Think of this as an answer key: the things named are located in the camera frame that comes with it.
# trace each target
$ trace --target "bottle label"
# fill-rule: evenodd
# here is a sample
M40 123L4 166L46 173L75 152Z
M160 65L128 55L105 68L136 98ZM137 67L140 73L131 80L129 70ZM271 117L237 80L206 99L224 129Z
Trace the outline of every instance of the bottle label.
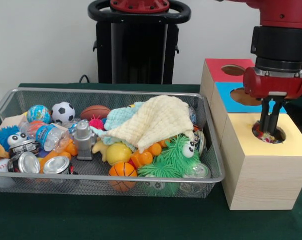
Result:
M41 126L37 131L36 131L36 137L35 140L41 145L41 147L44 147L44 143L46 141L48 133L52 130L52 128L55 128L54 125L45 125Z

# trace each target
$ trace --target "wooden box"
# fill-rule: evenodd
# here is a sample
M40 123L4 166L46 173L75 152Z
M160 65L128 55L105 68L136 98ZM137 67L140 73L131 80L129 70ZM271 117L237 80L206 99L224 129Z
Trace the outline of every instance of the wooden box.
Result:
M208 98L224 160L224 193L231 210L290 210L302 188L302 134L284 108L278 121L282 143L257 139L252 126L262 107L235 102L230 91L243 87L243 76L223 66L253 66L249 59L207 59L201 94Z

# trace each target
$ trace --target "yellow ball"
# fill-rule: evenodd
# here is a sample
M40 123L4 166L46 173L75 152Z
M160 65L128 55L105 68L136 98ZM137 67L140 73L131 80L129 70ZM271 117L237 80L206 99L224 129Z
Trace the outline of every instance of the yellow ball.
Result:
M132 151L124 143L116 142L106 150L106 160L113 166L118 162L128 162Z

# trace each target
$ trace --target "power cord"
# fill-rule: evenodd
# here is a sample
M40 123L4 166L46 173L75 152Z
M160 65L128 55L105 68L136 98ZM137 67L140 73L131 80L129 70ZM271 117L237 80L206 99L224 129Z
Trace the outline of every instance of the power cord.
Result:
M79 84L82 83L83 78L86 78L87 83L90 83L89 77L88 77L87 75L83 74L83 75L80 77Z

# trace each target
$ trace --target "table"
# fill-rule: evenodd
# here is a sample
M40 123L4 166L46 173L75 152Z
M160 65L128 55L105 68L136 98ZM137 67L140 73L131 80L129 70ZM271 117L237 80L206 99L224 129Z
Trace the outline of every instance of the table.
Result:
M21 87L198 92L198 85L21 84ZM230 211L221 184L206 199L0 193L4 239L299 239L291 211Z

